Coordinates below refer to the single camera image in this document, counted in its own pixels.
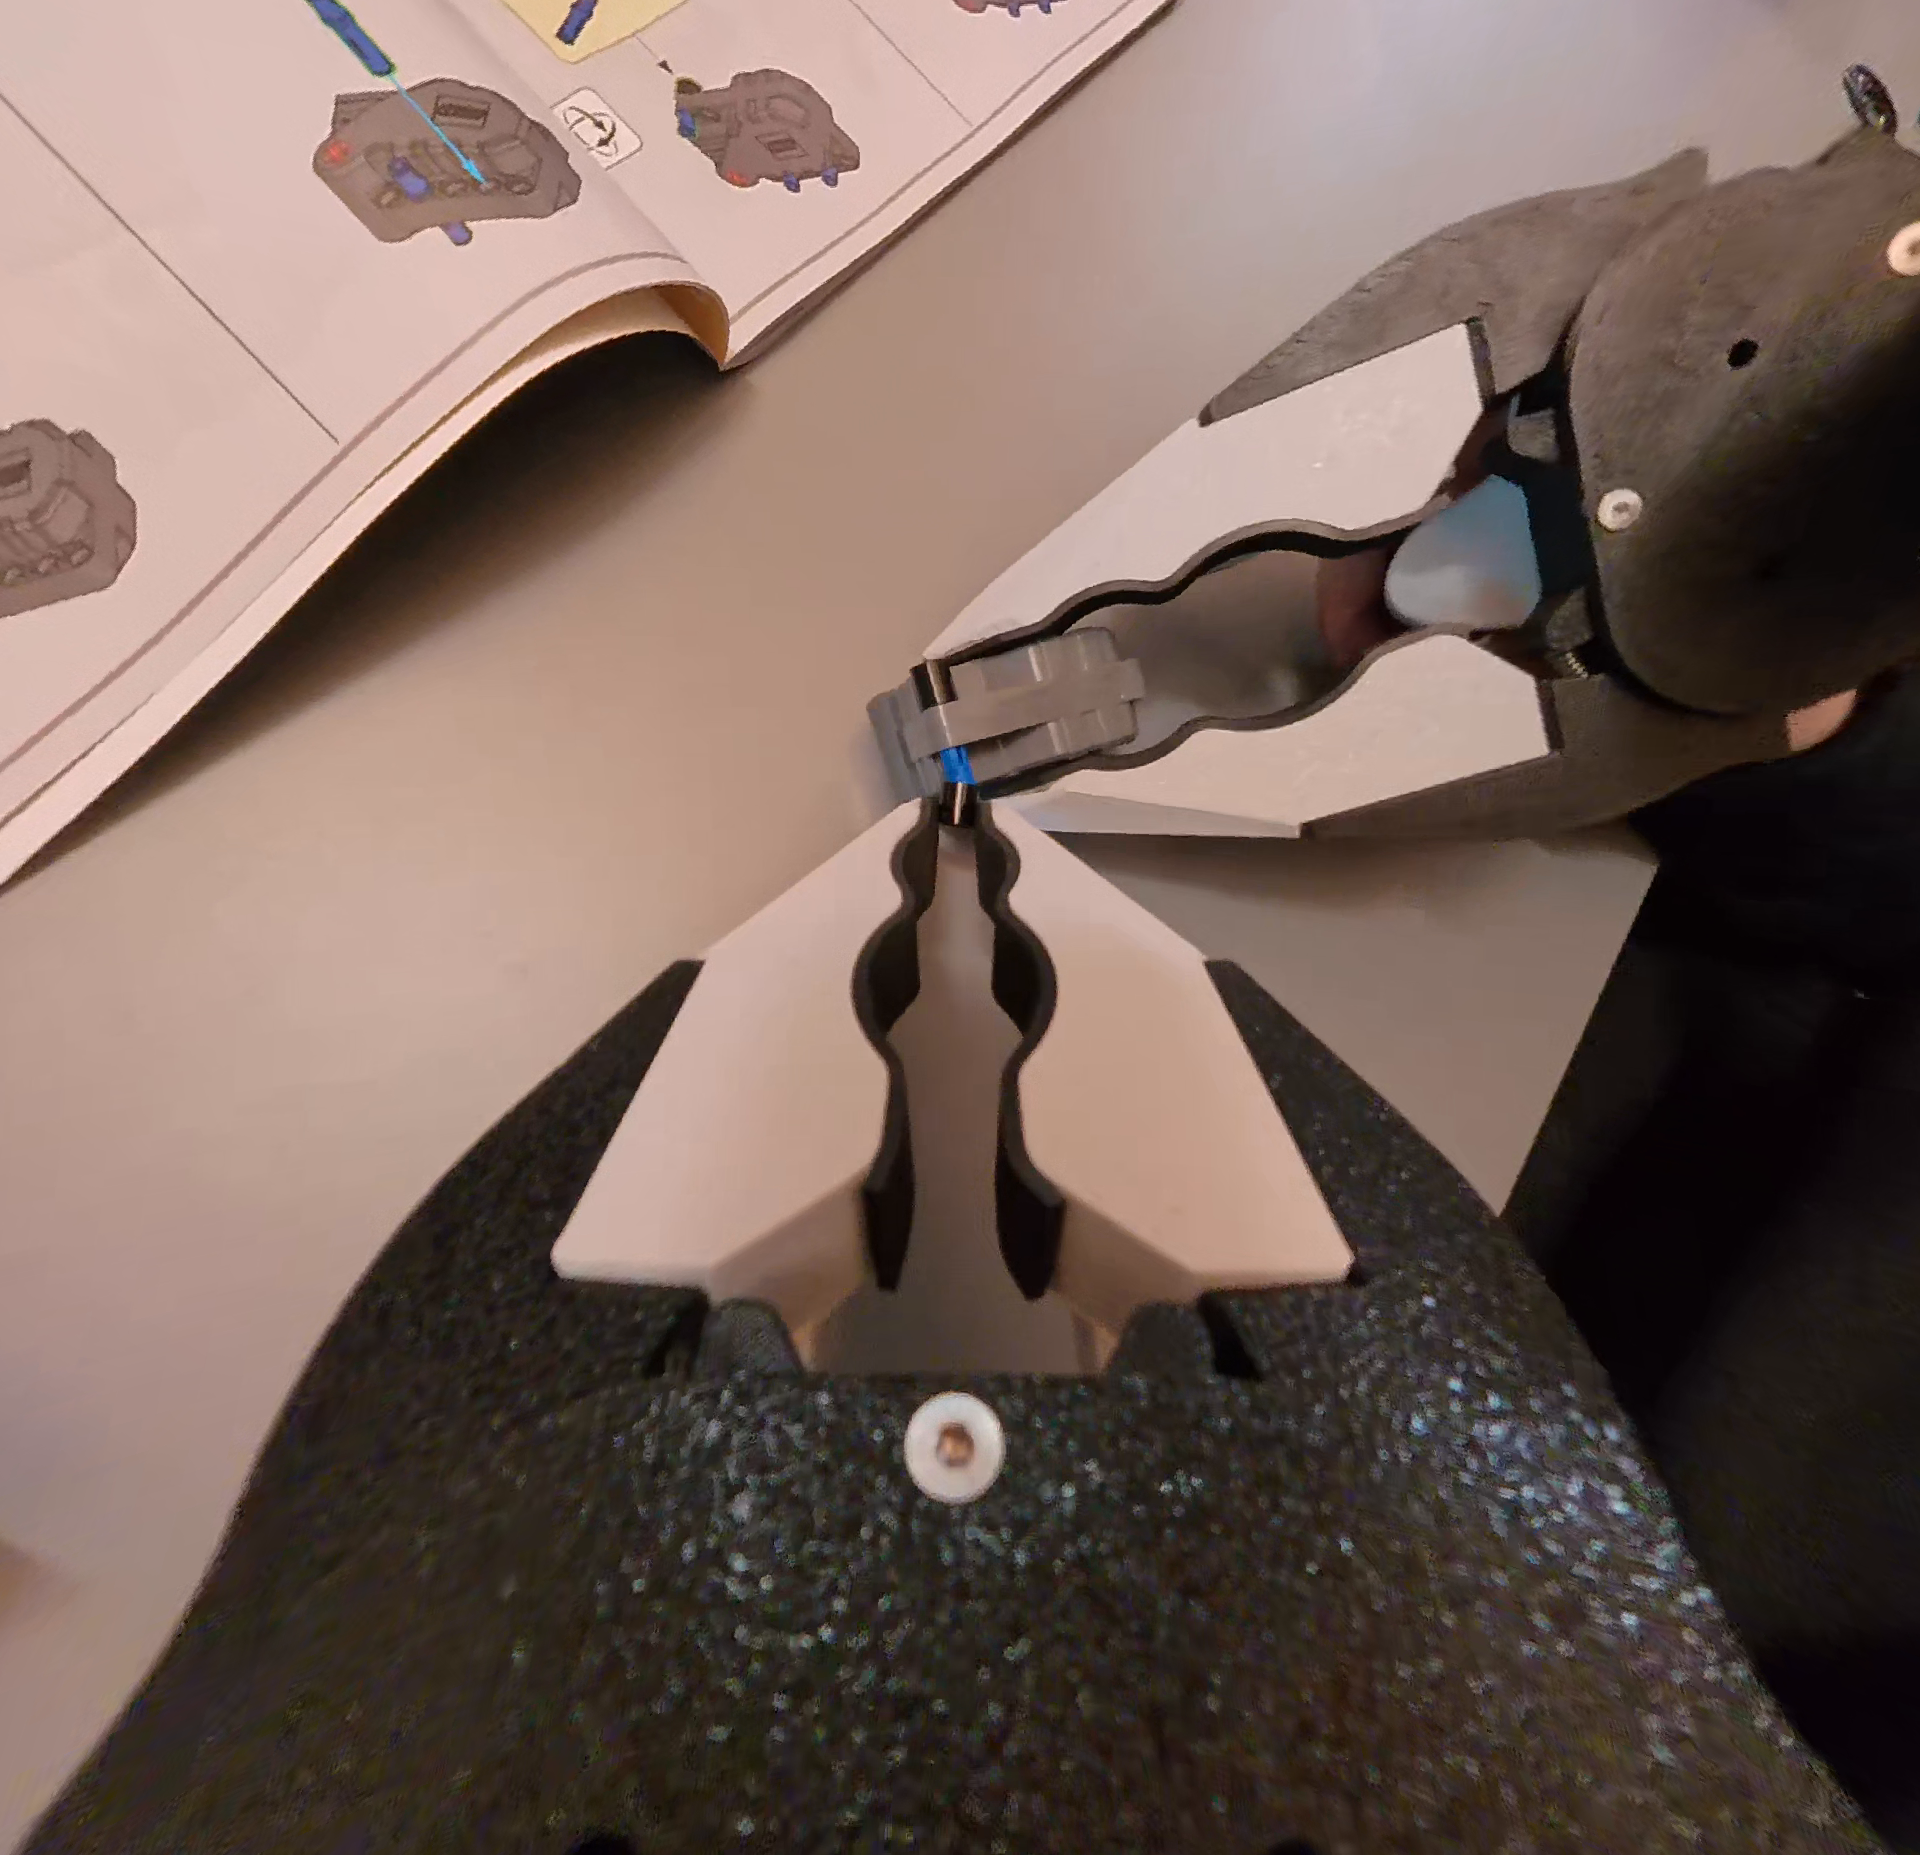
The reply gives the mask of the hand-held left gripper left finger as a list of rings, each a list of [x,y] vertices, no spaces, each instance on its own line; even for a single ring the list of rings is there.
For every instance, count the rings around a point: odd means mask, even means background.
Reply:
[[[900,804],[703,948],[549,1266],[780,1318],[804,1366],[862,1287],[900,1287],[914,1121],[896,1022],[923,992],[941,813]]]

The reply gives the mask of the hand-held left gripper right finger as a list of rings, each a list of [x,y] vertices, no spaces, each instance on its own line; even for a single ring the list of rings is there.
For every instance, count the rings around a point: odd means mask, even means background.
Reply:
[[[1215,969],[1027,813],[976,813],[998,1080],[998,1251],[1106,1366],[1144,1307],[1331,1287],[1342,1237]]]

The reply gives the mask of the building instruction booklet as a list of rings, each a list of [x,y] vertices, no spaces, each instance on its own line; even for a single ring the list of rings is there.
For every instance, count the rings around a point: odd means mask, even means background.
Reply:
[[[0,872],[523,383],[744,369],[1172,0],[0,0]]]

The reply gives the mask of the person's right hand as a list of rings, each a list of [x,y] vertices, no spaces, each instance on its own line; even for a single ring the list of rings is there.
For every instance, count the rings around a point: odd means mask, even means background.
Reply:
[[[1404,639],[1404,622],[1388,610],[1388,568],[1400,539],[1359,542],[1353,554],[1323,554],[1312,568],[1312,622],[1331,675],[1353,675],[1376,646]]]

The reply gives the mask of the grey toy motor block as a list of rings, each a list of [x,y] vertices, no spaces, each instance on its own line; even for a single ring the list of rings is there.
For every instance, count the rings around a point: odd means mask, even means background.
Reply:
[[[982,797],[1029,789],[1095,751],[1140,734],[1144,665],[1112,630],[917,660],[903,687],[867,702],[881,787],[896,804],[936,797],[936,751],[976,759]]]

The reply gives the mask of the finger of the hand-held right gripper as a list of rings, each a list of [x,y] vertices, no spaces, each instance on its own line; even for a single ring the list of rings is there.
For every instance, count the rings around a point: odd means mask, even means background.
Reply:
[[[1307,839],[1312,822],[1543,751],[1536,675],[1463,636],[1404,636],[1307,706],[1191,726],[1155,751],[1095,751],[992,810],[1097,839]]]
[[[936,649],[1055,636],[1081,598],[1175,588],[1259,539],[1365,542],[1422,517],[1482,415],[1477,320],[1307,377],[1226,416],[1191,416],[1095,492]]]

